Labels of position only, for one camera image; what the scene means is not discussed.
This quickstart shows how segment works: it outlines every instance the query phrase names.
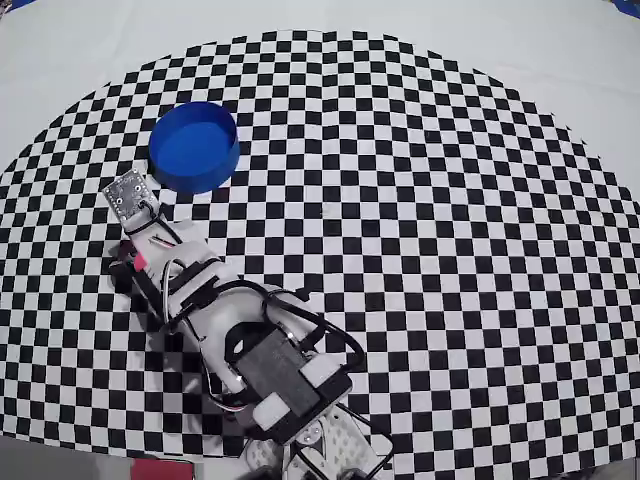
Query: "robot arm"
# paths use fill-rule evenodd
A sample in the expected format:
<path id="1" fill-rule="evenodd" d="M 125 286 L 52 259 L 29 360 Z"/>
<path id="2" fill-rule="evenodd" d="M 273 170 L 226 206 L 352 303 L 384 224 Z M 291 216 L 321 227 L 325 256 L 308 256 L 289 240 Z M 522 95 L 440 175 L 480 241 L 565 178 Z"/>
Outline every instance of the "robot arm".
<path id="1" fill-rule="evenodd" d="M 295 457 L 281 466 L 287 480 L 373 478 L 392 451 L 376 464 L 350 418 L 357 414 L 338 403 L 352 387 L 348 372 L 364 360 L 358 342 L 309 310 L 300 293 L 239 278 L 193 222 L 167 223 L 137 171 L 116 179 L 104 195 L 130 241 L 114 267 L 133 279 L 165 328 L 180 329 L 200 351 L 203 390 L 212 401 L 226 411 L 243 411 L 245 419 L 249 413 L 248 436 L 271 442 L 253 446 L 287 446 Z M 326 331 L 354 350 L 353 364 L 338 365 L 315 350 Z M 210 374 L 224 393 L 212 391 Z M 351 448 L 335 447 L 340 435 Z M 341 453 L 347 451 L 350 456 Z"/>

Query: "blue container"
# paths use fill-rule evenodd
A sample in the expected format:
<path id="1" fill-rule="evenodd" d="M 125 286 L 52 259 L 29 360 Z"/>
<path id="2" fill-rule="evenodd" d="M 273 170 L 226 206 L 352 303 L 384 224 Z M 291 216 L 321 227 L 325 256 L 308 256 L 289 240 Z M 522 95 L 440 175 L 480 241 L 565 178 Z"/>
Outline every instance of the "blue container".
<path id="1" fill-rule="evenodd" d="M 236 169 L 236 124 L 229 111 L 215 103 L 185 103 L 158 120 L 149 153 L 160 183 L 178 193 L 207 192 Z"/>
<path id="2" fill-rule="evenodd" d="M 613 0 L 618 10 L 627 15 L 640 18 L 640 4 L 633 0 Z"/>

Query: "white table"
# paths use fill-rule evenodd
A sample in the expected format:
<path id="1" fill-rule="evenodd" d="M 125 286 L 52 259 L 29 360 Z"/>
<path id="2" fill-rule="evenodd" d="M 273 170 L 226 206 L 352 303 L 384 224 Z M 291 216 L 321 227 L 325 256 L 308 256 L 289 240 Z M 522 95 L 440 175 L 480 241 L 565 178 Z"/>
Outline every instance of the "white table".
<path id="1" fill-rule="evenodd" d="M 67 106 L 141 63 L 289 28 L 388 33 L 482 70 L 554 112 L 640 196 L 640 22 L 601 0 L 38 0 L 0 23 L 0 168 Z"/>

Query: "black and white checkered surface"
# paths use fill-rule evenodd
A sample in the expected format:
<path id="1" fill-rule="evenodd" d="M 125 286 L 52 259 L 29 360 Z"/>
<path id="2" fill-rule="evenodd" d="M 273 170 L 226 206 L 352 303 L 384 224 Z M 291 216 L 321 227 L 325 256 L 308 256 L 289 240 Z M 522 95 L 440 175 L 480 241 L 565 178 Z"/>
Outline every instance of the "black and white checkered surface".
<path id="1" fill-rule="evenodd" d="M 241 432 L 200 393 L 196 354 L 154 333 L 144 301 L 106 273 L 122 231 L 101 189 L 144 169 L 157 118 L 194 100 L 233 112 L 238 170 L 213 193 L 156 194 L 238 272 L 306 288 L 361 342 L 348 403 L 393 431 L 398 478 L 530 478 L 636 455 L 629 191 L 518 92 L 357 32 L 266 33 L 149 63 L 11 164 L 4 434 L 117 455 L 239 453 Z M 324 347 L 345 358 L 338 340 Z"/>

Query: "circuit board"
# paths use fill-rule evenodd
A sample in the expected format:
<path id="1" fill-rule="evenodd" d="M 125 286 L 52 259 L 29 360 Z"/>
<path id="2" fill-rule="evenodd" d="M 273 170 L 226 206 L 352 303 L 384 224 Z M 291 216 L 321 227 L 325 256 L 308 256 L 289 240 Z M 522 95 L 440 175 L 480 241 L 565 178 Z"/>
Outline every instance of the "circuit board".
<path id="1" fill-rule="evenodd" d="M 151 205 L 154 211 L 158 208 L 158 200 L 137 170 L 129 170 L 107 185 L 102 193 L 121 223 L 144 209 L 143 201 Z"/>

